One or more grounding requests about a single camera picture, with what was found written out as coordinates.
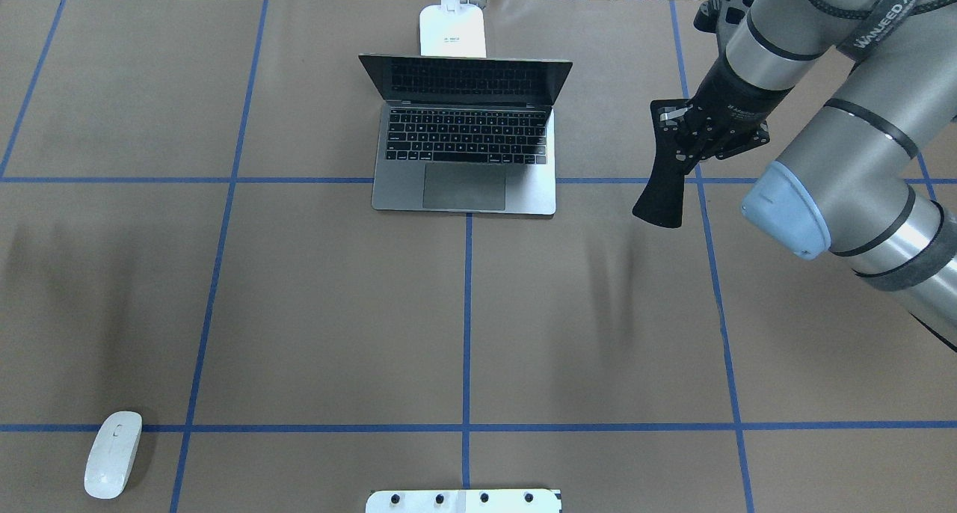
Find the laptop keyboard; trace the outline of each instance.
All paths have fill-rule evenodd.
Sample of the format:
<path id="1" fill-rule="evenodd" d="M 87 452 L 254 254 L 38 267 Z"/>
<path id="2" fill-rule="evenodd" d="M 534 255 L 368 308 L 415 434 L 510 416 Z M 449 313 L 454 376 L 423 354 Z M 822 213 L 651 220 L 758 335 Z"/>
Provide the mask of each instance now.
<path id="1" fill-rule="evenodd" d="M 407 161 L 547 162 L 544 111 L 391 108 L 386 159 Z"/>

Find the laptop trackpad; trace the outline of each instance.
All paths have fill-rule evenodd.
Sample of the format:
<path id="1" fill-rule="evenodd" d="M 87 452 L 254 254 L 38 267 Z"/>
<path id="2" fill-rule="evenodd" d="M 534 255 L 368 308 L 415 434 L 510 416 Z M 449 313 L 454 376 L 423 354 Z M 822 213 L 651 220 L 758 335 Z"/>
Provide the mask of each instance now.
<path id="1" fill-rule="evenodd" d="M 505 168 L 472 163 L 427 163 L 424 209 L 505 210 Z"/>

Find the laptop screen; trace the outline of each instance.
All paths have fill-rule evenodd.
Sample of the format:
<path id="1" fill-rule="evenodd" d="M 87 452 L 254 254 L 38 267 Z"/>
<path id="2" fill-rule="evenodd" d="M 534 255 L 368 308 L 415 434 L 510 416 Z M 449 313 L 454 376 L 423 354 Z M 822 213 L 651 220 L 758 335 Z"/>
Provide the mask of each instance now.
<path id="1" fill-rule="evenodd" d="M 570 61 L 359 55 L 385 100 L 553 105 Z"/>

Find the keyboard key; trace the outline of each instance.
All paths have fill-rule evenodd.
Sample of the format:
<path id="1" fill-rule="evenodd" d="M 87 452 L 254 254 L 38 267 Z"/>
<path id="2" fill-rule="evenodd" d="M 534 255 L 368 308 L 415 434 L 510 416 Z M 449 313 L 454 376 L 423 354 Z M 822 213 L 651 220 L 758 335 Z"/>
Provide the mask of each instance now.
<path id="1" fill-rule="evenodd" d="M 472 162 L 472 163 L 482 163 L 488 162 L 488 154 L 479 154 L 471 152 L 436 152 L 432 156 L 435 162 Z"/>

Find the white plastic part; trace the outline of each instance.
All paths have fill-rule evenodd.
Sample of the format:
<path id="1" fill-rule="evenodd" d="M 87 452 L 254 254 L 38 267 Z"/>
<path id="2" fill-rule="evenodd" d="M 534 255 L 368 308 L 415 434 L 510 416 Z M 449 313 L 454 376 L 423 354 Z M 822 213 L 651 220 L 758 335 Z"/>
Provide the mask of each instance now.
<path id="1" fill-rule="evenodd" d="M 485 57 L 485 16 L 474 4 L 442 0 L 419 15 L 419 42 L 428 57 Z"/>
<path id="2" fill-rule="evenodd" d="M 120 496 L 133 468 L 141 431 L 143 417 L 136 412 L 121 411 L 106 418 L 86 459 L 86 494 L 104 500 Z"/>
<path id="3" fill-rule="evenodd" d="M 811 260 L 831 247 L 831 231 L 801 180 L 770 162 L 741 203 L 741 213 L 795 255 Z"/>
<path id="4" fill-rule="evenodd" d="M 366 513 L 561 513 L 561 491 L 548 489 L 379 491 Z"/>

